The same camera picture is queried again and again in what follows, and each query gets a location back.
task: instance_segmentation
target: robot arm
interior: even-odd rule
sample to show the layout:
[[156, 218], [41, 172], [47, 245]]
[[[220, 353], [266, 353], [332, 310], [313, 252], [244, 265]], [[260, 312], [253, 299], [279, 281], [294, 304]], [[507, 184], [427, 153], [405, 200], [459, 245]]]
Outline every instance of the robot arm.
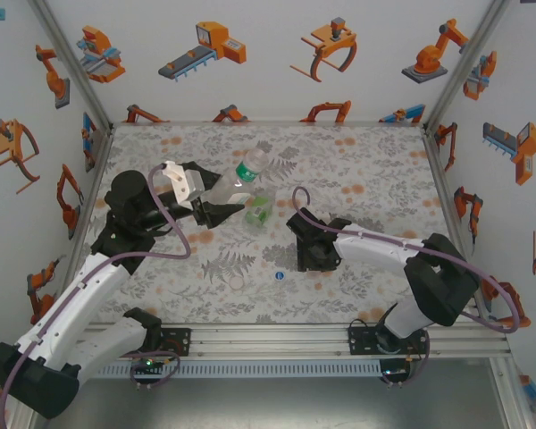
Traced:
[[436, 47], [440, 50], [440, 55], [442, 56], [447, 48], [447, 43], [449, 40], [455, 42], [459, 48], [460, 53], [463, 53], [467, 43], [468, 37], [461, 33], [456, 28], [456, 20], [448, 20], [446, 23], [439, 27], [439, 40], [437, 40]]
[[[398, 243], [402, 239], [398, 237], [369, 231], [344, 219], [333, 219], [326, 225], [306, 208], [301, 212], [322, 226], [354, 234], [322, 231], [294, 214], [287, 225], [297, 236], [299, 271], [335, 270], [346, 259], [377, 265], [409, 281], [413, 296], [393, 306], [376, 326], [378, 344], [386, 353], [399, 350], [413, 332], [426, 326], [451, 326], [479, 287], [478, 276], [463, 267], [406, 247], [415, 245], [463, 259], [440, 234], [434, 233], [427, 240], [403, 240], [406, 245], [401, 247]], [[357, 235], [362, 233], [382, 236], [392, 244]]]
[[80, 185], [76, 182], [75, 178], [73, 177], [73, 174], [71, 174], [70, 169], [66, 164], [62, 164], [62, 175], [60, 176], [60, 180], [57, 182], [57, 192], [55, 194], [57, 198], [57, 202], [62, 208], [63, 211], [71, 210], [71, 206], [65, 202], [63, 199], [63, 187], [65, 186], [65, 181], [68, 181], [75, 190], [76, 194], [78, 194], [78, 198], [80, 199], [80, 204], [83, 204], [83, 193], [81, 192]]
[[[220, 174], [195, 163], [166, 163], [162, 171], [172, 178], [173, 190], [158, 197], [173, 218], [192, 215], [198, 224], [213, 228], [244, 208], [201, 202], [201, 193], [209, 190]], [[161, 321], [138, 308], [90, 341], [76, 345], [103, 303], [150, 256], [146, 252], [155, 244], [155, 237], [164, 235], [158, 229], [167, 224], [140, 172], [116, 176], [105, 201], [110, 207], [107, 224], [73, 282], [14, 345], [0, 343], [1, 387], [45, 418], [59, 416], [80, 386], [101, 367], [132, 350], [161, 347]], [[139, 256], [107, 262], [129, 252]]]

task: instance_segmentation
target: mounting plate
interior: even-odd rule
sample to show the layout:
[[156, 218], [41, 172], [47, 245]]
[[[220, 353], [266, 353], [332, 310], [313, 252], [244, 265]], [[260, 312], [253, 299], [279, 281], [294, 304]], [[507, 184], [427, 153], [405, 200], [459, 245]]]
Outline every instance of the mounting plate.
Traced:
[[433, 80], [435, 78], [438, 78], [439, 76], [442, 76], [443, 74], [447, 74], [448, 70], [441, 65], [439, 69], [437, 69], [433, 73], [421, 74], [415, 71], [415, 65], [410, 65], [409, 67], [406, 67], [405, 69], [403, 69], [401, 72], [405, 74], [410, 80], [417, 82], [417, 83], [423, 83], [428, 80]]
[[161, 348], [159, 350], [172, 351], [180, 357], [188, 356], [190, 350], [189, 328], [163, 328], [161, 330]]
[[365, 356], [365, 355], [385, 355], [385, 356], [406, 356], [411, 352], [412, 354], [419, 353], [425, 354], [425, 343], [421, 341], [423, 336], [423, 330], [415, 331], [409, 337], [409, 345], [407, 348], [402, 348], [396, 353], [385, 353], [377, 347], [377, 340], [375, 339], [375, 326], [352, 326], [348, 328], [348, 341], [349, 341], [349, 353], [352, 356]]

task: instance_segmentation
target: green bottle label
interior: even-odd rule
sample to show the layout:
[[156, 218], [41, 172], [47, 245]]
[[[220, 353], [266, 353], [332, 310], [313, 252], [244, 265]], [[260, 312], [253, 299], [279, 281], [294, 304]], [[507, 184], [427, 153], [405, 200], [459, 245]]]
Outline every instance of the green bottle label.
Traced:
[[248, 170], [244, 163], [240, 163], [239, 166], [236, 167], [236, 174], [239, 176], [240, 179], [248, 182], [253, 181], [258, 175], [257, 172], [251, 172], [250, 170]]

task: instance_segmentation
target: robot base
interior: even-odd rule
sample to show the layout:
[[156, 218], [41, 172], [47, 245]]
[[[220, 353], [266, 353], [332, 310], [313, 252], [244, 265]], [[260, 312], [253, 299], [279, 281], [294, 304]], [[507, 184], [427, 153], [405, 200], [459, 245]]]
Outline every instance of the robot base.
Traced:
[[54, 97], [56, 109], [61, 109], [62, 107], [70, 103], [70, 80], [64, 79], [63, 83], [65, 84], [65, 93], [63, 94], [63, 97], [62, 98]]
[[407, 347], [388, 353], [381, 349], [377, 341], [376, 326], [352, 326], [348, 328], [349, 353], [352, 356], [391, 355], [406, 356], [408, 354], [425, 353], [423, 330], [413, 332], [406, 340]]
[[401, 72], [405, 74], [410, 80], [417, 83], [423, 83], [427, 80], [433, 80], [435, 78], [438, 78], [439, 76], [442, 76], [443, 74], [447, 74], [448, 70], [441, 65], [439, 69], [437, 71], [434, 71], [433, 73], [422, 74], [417, 73], [415, 71], [414, 65], [410, 65], [409, 67], [403, 69]]

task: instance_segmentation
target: gray leaf pattern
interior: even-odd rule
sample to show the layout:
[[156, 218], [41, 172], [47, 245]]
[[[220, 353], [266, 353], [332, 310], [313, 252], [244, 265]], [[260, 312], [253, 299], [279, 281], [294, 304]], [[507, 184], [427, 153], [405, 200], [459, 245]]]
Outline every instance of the gray leaf pattern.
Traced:
[[[116, 128], [104, 176], [89, 219], [80, 260], [105, 225], [103, 202], [112, 178], [129, 169], [147, 174], [162, 161], [196, 161], [214, 172], [235, 168], [251, 147], [271, 162], [255, 180], [255, 192], [275, 195], [262, 228], [244, 212], [207, 231], [180, 222], [192, 247], [183, 261], [146, 258], [103, 305], [95, 322], [114, 323], [142, 307], [164, 323], [345, 323], [358, 315], [377, 319], [409, 293], [408, 283], [366, 262], [343, 261], [331, 273], [297, 271], [296, 237], [286, 227], [295, 213], [292, 190], [306, 186], [310, 210], [328, 222], [348, 219], [369, 230], [405, 237], [446, 234], [444, 217], [418, 128], [230, 126], [212, 123]], [[155, 186], [170, 186], [162, 175]], [[306, 197], [298, 192], [298, 201]], [[153, 251], [180, 253], [176, 234]], [[278, 280], [276, 273], [284, 273]]]
[[205, 277], [208, 275], [211, 283], [213, 277], [216, 277], [222, 282], [224, 275], [228, 274], [230, 277], [235, 275], [243, 276], [244, 272], [248, 273], [248, 268], [254, 263], [256, 257], [250, 257], [248, 255], [241, 255], [239, 253], [230, 254], [230, 251], [226, 252], [223, 256], [222, 253], [213, 261], [206, 261], [206, 264], [202, 264]]

